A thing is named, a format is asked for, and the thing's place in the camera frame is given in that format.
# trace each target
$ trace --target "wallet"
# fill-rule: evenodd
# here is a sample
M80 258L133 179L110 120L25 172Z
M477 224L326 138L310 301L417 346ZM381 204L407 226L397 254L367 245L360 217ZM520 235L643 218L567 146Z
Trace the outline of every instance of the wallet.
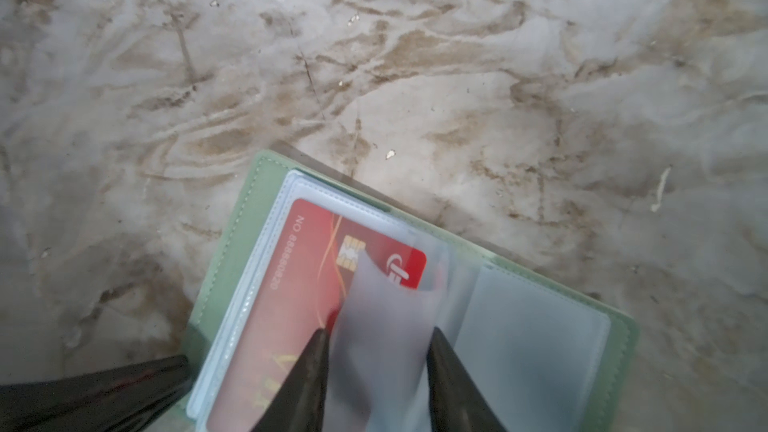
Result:
M250 430L331 325L323 428L339 431L430 430L434 327L508 430L608 430L638 340L618 310L259 152L182 342L196 430Z

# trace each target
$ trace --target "card chip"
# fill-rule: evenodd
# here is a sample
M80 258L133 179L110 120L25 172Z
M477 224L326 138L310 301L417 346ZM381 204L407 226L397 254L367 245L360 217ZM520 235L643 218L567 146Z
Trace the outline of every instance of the card chip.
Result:
M351 235L344 237L344 242L339 249L339 257L336 258L336 264L347 270L354 272L357 269L357 259L360 251L366 247L362 240L354 238Z

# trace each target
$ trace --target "red card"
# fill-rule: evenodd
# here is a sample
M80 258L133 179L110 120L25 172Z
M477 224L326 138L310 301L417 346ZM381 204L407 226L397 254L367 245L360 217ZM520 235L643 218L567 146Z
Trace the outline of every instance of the red card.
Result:
M306 200L294 201L210 412L210 432L254 427L312 333L332 326L363 250L390 281L418 287L423 252Z

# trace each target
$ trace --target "white logo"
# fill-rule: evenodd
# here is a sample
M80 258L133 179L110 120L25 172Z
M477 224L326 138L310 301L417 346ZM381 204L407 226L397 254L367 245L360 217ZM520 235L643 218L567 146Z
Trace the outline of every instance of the white logo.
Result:
M402 270L402 257L399 254L392 254L386 260L387 278L396 284L401 280L408 280L408 272Z

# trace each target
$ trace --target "marble surface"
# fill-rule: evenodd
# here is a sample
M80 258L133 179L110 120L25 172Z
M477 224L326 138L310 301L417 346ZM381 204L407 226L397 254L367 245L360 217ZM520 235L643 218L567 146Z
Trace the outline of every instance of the marble surface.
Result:
M5 382L176 351L274 148L636 317L615 430L768 420L768 0L0 14Z

